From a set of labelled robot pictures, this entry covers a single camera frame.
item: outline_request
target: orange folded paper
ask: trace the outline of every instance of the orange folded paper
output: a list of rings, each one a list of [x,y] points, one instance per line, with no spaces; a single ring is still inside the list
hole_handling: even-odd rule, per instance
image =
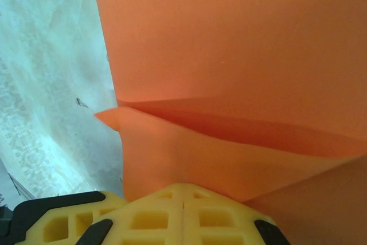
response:
[[[129,200],[192,182],[244,201],[367,152],[365,0],[97,3]]]

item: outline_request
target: yellow plastic part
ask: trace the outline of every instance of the yellow plastic part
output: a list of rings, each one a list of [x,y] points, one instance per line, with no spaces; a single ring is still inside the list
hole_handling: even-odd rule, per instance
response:
[[[264,245],[254,221],[274,221],[192,184],[174,184],[99,218],[113,226],[102,245]]]
[[[101,192],[100,202],[74,205],[47,211],[26,233],[26,240],[17,245],[74,245],[85,230],[100,216],[127,204],[111,192]]]

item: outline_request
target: white lace curtain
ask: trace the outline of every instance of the white lace curtain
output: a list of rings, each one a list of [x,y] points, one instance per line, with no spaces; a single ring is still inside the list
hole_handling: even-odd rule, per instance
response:
[[[96,0],[0,0],[0,158],[36,197],[121,193],[116,105]]]

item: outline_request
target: orange foam sheet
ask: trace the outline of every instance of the orange foam sheet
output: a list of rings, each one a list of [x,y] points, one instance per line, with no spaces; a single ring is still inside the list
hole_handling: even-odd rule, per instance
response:
[[[367,152],[366,0],[97,0],[124,192],[236,200]]]

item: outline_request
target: small insect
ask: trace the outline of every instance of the small insect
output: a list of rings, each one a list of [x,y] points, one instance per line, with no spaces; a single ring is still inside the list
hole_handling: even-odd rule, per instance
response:
[[[85,103],[83,103],[83,102],[80,100],[80,98],[76,98],[75,102],[76,102],[76,104],[77,104],[78,106],[83,106],[83,107],[89,108]]]

